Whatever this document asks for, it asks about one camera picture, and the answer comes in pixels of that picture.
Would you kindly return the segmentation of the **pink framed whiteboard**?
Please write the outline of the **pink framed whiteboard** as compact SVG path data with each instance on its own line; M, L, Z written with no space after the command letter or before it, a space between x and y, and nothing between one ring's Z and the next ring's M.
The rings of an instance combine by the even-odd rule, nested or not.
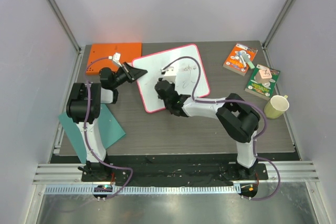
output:
M201 73L194 96L202 98L210 94L210 88L204 71L201 55L195 44L189 44L136 58L132 61L132 65L135 68L147 71L147 74L137 80L137 84L144 108L148 113L154 113L165 109L164 103L158 98L154 86L159 78L162 77L161 70L175 59L183 56L189 56L192 57L192 59L181 59L171 65L176 72L175 90L179 94L192 94L197 76Z

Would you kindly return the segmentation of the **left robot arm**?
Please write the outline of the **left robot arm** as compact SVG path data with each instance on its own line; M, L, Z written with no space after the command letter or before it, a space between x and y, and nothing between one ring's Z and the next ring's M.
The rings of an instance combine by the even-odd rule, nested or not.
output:
M74 83L66 105L66 114L78 128L86 151L85 164L97 166L93 174L98 180L105 182L112 174L108 163L107 151L103 146L99 130L99 116L102 104L115 104L118 100L117 88L128 82L133 83L147 74L147 70L139 69L124 62L112 71L104 67L99 71L99 83Z

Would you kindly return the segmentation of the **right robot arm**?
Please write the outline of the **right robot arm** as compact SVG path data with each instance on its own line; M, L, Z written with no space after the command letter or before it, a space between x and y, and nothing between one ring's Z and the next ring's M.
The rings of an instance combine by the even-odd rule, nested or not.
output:
M260 116L239 95L231 93L229 97L220 100L194 100L191 95L178 94L175 84L167 80L159 80L154 88L165 108L175 116L202 116L219 120L227 134L236 142L236 173L242 179L250 179L255 175L258 161L254 138Z

